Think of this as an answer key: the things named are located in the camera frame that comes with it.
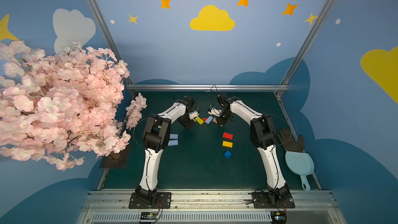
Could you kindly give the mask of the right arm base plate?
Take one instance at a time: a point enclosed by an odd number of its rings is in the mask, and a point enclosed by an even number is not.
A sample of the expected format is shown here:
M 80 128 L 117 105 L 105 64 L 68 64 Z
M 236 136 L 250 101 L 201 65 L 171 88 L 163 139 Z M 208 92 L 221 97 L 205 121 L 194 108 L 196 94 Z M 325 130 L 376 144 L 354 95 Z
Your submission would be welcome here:
M 268 192 L 252 192 L 252 203 L 255 209 L 293 209 L 295 208 L 295 203 L 291 194 L 288 194 L 285 198 L 277 199 L 273 194 Z

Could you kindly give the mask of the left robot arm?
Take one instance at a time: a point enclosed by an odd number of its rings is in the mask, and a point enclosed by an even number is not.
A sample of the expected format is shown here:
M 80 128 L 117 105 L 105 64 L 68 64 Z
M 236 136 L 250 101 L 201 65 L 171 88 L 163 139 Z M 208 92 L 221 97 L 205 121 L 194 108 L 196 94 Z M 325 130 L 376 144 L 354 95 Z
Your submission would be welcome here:
M 165 111 L 151 115 L 146 122 L 143 133 L 143 176 L 135 195 L 148 206 L 153 206 L 157 201 L 160 160 L 163 151 L 169 145 L 171 126 L 177 121 L 184 128 L 191 128 L 199 116 L 199 111 L 195 108 L 196 103 L 195 97 L 186 95 L 183 99 L 175 100 Z

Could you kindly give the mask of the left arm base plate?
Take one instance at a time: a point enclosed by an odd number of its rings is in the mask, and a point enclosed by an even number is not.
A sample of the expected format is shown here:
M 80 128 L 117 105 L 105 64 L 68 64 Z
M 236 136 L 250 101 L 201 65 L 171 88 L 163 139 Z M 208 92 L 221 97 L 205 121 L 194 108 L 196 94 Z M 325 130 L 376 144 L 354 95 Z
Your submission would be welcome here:
M 141 196 L 136 192 L 132 193 L 129 201 L 129 209 L 161 208 L 170 209 L 172 200 L 171 192 L 158 192 L 156 195 L 149 194 Z

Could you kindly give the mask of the lime green rectangular block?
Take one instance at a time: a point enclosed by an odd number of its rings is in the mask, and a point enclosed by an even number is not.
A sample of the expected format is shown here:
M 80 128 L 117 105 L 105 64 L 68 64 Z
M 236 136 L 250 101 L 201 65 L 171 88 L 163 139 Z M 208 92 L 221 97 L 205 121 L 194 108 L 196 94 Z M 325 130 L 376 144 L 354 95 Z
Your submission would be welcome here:
M 204 121 L 203 121 L 200 117 L 196 117 L 195 120 L 196 120 L 196 122 L 197 122 L 199 125 L 202 125 L 202 124 L 204 123 Z

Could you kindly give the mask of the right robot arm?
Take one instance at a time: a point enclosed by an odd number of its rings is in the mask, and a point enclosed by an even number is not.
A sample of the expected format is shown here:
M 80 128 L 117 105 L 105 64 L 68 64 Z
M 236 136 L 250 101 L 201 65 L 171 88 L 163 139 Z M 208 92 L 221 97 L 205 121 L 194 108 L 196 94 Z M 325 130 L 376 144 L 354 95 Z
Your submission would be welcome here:
M 233 114 L 250 125 L 250 140 L 258 150 L 267 176 L 268 200 L 277 204 L 290 197 L 289 186 L 279 165 L 276 149 L 276 131 L 270 115 L 263 115 L 247 106 L 238 97 L 225 93 L 217 96 L 221 109 L 215 110 L 216 122 L 222 126 Z

